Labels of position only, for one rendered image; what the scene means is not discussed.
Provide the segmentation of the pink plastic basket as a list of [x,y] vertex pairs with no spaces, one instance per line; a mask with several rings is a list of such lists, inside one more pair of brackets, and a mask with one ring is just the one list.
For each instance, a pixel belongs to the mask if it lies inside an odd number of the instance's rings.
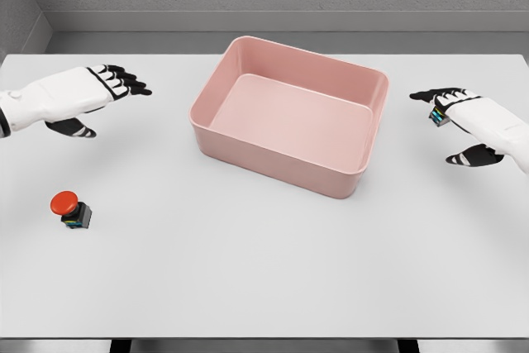
[[189,111],[200,151],[331,198],[365,172],[388,77],[253,36],[227,47]]

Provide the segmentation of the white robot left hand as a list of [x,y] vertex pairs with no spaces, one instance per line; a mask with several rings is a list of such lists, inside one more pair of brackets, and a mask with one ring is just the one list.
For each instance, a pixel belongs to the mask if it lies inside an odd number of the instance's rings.
[[97,133],[78,116],[95,112],[129,96],[150,96],[152,91],[134,74],[114,64],[76,67],[37,81],[43,96],[42,120],[63,136],[94,138]]

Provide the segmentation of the red mushroom button industrial switch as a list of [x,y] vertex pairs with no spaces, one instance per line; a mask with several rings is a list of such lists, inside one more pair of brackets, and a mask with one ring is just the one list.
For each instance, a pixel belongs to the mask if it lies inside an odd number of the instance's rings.
[[89,228],[92,210],[72,191],[57,193],[50,201],[50,210],[70,229]]

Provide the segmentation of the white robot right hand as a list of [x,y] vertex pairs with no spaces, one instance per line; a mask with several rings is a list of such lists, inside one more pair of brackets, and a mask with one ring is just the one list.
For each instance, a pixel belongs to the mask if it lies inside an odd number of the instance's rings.
[[481,167],[497,164],[509,155],[510,141],[505,129],[515,116],[494,100],[464,88],[434,88],[409,97],[438,107],[450,122],[478,140],[477,145],[448,156],[446,163]]

